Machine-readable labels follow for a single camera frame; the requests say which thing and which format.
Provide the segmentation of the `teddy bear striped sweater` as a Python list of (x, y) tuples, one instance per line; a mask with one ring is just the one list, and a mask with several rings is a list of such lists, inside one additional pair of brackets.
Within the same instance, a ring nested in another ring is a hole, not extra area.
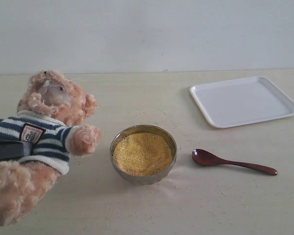
[(19, 221), (69, 171), (72, 156), (94, 152), (101, 133), (84, 124), (93, 95), (55, 70), (30, 77), (13, 117), (0, 119), (0, 138), (32, 145), (27, 156), (0, 160), (0, 226)]

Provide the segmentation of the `white rectangular tray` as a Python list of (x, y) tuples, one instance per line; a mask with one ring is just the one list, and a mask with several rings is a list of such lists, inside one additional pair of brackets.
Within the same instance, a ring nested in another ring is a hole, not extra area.
[(294, 116), (294, 101), (263, 76), (198, 84), (189, 91), (206, 121), (219, 129)]

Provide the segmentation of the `yellow millet grains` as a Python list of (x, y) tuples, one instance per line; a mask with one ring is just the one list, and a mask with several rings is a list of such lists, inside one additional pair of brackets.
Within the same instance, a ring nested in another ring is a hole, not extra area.
[(118, 168), (135, 176), (155, 175), (173, 162), (165, 139), (148, 132), (123, 138), (115, 147), (113, 159)]

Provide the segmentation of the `steel bowl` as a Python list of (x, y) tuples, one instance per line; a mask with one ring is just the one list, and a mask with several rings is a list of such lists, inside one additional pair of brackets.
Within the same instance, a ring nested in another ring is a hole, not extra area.
[[(114, 159), (113, 159), (113, 153), (115, 150), (116, 145), (125, 137), (135, 134), (135, 133), (140, 133), (140, 132), (148, 132), (148, 133), (153, 133), (156, 135), (160, 135), (165, 139), (167, 144), (169, 145), (169, 148), (171, 150), (171, 154), (173, 156), (173, 162), (163, 171), (152, 175), (152, 176), (135, 176), (135, 175), (130, 175), (127, 174), (126, 172), (122, 171), (118, 166), (115, 164)], [(134, 125), (131, 127), (128, 127), (124, 130), (122, 130), (120, 133), (118, 133), (114, 139), (111, 142), (110, 145), (110, 160), (112, 163), (113, 168), (117, 171), (117, 173), (125, 180), (128, 182), (135, 184), (135, 185), (140, 185), (140, 186), (146, 186), (146, 185), (153, 185), (158, 182), (160, 182), (163, 178), (168, 176), (169, 172), (173, 168), (175, 162), (176, 162), (176, 155), (177, 155), (177, 144), (173, 136), (166, 130), (164, 130), (161, 127), (150, 125), (150, 124), (140, 124), (140, 125)]]

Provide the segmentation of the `dark red wooden spoon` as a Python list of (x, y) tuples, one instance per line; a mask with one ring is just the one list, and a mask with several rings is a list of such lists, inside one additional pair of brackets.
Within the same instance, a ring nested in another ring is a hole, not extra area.
[(235, 165), (256, 170), (271, 176), (275, 176), (278, 174), (278, 171), (272, 167), (222, 159), (203, 149), (194, 149), (192, 151), (192, 159), (194, 160), (194, 162), (201, 166)]

